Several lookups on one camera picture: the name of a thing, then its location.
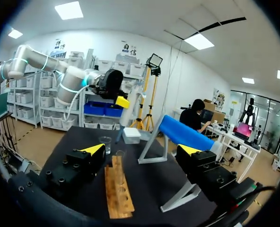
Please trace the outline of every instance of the laptop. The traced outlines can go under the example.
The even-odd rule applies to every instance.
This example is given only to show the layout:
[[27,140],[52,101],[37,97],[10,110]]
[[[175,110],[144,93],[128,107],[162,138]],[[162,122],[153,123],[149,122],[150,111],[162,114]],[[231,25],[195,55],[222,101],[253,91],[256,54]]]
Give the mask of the laptop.
[[235,136],[243,140],[248,140],[250,135],[252,134],[252,130],[253,130],[252,126],[245,124],[243,122],[239,122],[239,125],[235,132]]
[[206,122],[210,122],[212,119],[212,116],[214,115],[213,111],[209,111],[209,110],[202,110],[201,113],[201,122],[202,123],[206,123]]

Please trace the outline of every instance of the cardboard box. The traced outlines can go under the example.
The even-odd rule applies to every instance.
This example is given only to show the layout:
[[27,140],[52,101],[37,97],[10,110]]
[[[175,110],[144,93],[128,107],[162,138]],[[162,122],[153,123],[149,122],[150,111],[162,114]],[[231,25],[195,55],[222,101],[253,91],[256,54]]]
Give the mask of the cardboard box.
[[207,103],[207,102],[204,102],[204,104],[205,104],[205,109],[206,110],[209,110],[209,111],[212,111],[212,112],[215,111],[216,105],[211,104],[211,103]]
[[225,118],[224,113],[214,111],[214,114],[213,114],[212,119],[211,119],[211,123],[214,123],[214,121],[217,120],[218,124],[223,124],[224,118]]
[[208,99],[204,99],[203,101],[206,103],[211,103],[211,100],[208,100]]

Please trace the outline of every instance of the black hair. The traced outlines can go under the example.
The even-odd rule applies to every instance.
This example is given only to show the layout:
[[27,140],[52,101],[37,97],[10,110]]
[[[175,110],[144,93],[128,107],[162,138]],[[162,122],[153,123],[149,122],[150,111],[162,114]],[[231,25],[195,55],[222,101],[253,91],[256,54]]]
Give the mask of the black hair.
[[196,99],[192,104],[192,110],[199,111],[204,110],[205,104],[201,99]]

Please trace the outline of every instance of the yellow tag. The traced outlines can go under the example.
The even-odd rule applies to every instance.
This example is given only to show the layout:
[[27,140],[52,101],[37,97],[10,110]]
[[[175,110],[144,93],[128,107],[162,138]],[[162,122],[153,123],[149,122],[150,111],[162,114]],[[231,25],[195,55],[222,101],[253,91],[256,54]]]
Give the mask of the yellow tag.
[[125,109],[128,109],[130,107],[130,102],[123,98],[123,96],[118,96],[115,104],[122,106]]
[[104,143],[90,147],[90,148],[85,148],[83,150],[80,151],[86,151],[87,153],[91,153],[91,155],[93,155],[96,151],[99,150],[99,148],[101,148],[103,145],[105,145]]
[[179,144],[178,146],[182,147],[183,150],[185,150],[185,152],[189,155],[194,154],[196,152],[202,152],[201,150],[195,149],[195,148],[191,148],[182,144]]

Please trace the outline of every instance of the black shirt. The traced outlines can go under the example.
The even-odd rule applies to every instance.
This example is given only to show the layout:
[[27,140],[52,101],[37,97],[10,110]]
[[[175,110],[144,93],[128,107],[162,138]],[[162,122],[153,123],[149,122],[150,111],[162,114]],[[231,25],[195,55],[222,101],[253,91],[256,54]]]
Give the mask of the black shirt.
[[180,116],[180,122],[194,130],[201,129],[201,118],[192,109],[183,110],[183,112],[181,113],[181,116]]

